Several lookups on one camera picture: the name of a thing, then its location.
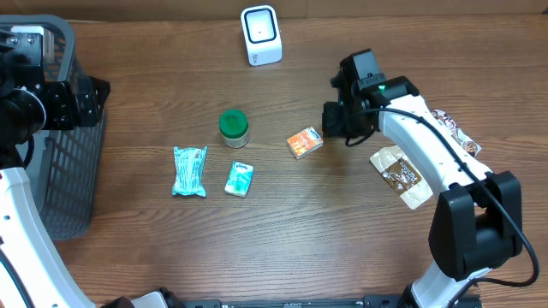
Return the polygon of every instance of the white packet with brown label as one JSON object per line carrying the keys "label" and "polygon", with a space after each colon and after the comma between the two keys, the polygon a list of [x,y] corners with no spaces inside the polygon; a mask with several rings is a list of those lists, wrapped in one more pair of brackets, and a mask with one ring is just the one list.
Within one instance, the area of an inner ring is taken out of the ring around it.
{"label": "white packet with brown label", "polygon": [[399,146],[382,148],[370,161],[411,210],[433,195],[426,180]]}

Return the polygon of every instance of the green jar lid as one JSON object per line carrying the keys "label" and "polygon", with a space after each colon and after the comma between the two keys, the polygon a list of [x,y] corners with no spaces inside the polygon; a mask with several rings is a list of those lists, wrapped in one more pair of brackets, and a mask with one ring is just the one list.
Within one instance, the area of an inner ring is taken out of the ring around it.
{"label": "green jar lid", "polygon": [[219,118],[219,129],[226,138],[240,138],[248,128],[247,117],[239,110],[226,110]]}

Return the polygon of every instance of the orange and white package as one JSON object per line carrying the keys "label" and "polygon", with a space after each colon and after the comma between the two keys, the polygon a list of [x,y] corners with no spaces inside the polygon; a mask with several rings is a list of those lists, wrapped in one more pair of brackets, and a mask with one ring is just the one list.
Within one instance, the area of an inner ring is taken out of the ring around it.
{"label": "orange and white package", "polygon": [[324,140],[319,136],[314,127],[305,128],[300,133],[288,139],[289,149],[297,159],[306,156],[323,144]]}

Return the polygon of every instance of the wire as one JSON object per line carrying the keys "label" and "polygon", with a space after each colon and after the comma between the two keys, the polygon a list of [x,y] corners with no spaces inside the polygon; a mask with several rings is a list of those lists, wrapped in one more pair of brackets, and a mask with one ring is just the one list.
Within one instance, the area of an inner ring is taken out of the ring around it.
{"label": "wire", "polygon": [[33,160],[33,154],[34,154],[34,137],[31,136],[31,138],[28,140],[27,155],[25,156],[25,160],[23,161],[23,167],[25,169]]}
{"label": "wire", "polygon": [[349,118],[353,118],[355,116],[359,115],[365,115],[365,114],[371,114],[371,113],[378,113],[378,112],[392,112],[397,113],[402,116],[410,117],[414,120],[416,120],[418,123],[421,123],[428,127],[436,137],[438,137],[439,141],[445,146],[447,149],[447,152],[455,159],[455,162],[459,165],[459,167],[464,171],[473,181],[474,183],[479,187],[482,193],[486,195],[486,197],[489,199],[489,201],[495,205],[497,210],[504,216],[504,219],[512,226],[512,228],[515,230],[517,235],[520,237],[521,242],[525,246],[525,249],[527,250],[527,253],[529,254],[529,257],[531,258],[531,262],[533,263],[533,273],[527,279],[526,281],[503,281],[496,278],[486,278],[486,277],[480,277],[480,278],[473,278],[471,279],[467,284],[464,285],[464,287],[461,289],[461,291],[456,294],[453,299],[449,302],[448,307],[453,307],[453,304],[473,285],[475,285],[478,282],[490,282],[506,287],[528,287],[532,284],[534,284],[540,275],[540,267],[539,267],[539,260],[537,259],[537,255],[534,252],[533,246],[531,246],[531,243],[525,236],[525,234],[517,227],[514,220],[508,212],[504,209],[504,207],[500,204],[500,202],[497,200],[497,198],[485,187],[485,184],[478,179],[478,177],[468,168],[467,164],[464,163],[461,158],[456,154],[453,147],[449,144],[449,142],[445,139],[445,137],[430,123],[428,122],[424,117],[418,116],[416,114],[403,111],[403,110],[396,110],[392,108],[377,108],[377,109],[369,109],[369,110],[360,110],[354,114],[352,114]]}
{"label": "wire", "polygon": [[34,308],[34,304],[31,301],[31,297],[28,295],[25,285],[21,281],[19,275],[17,275],[17,272],[15,271],[13,265],[11,265],[11,262],[8,260],[8,257],[6,257],[6,255],[3,253],[2,249],[0,249],[0,263],[3,264],[3,267],[6,269],[9,276],[14,281],[15,287],[17,287],[17,291],[19,291],[19,294],[21,295],[21,298],[25,303],[25,307]]}

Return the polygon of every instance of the gray bin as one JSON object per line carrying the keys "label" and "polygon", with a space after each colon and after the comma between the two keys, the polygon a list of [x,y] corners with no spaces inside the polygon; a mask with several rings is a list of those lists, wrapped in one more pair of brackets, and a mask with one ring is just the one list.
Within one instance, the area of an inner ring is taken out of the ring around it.
{"label": "gray bin", "polygon": [[[92,82],[80,66],[72,27],[53,15],[0,15],[0,28],[42,26],[53,33],[55,59],[45,65],[46,80],[67,80],[73,94],[91,93]],[[90,227],[106,116],[95,127],[34,134],[33,160],[27,168],[34,202],[53,240],[83,235]],[[18,145],[24,157],[27,145]]]}

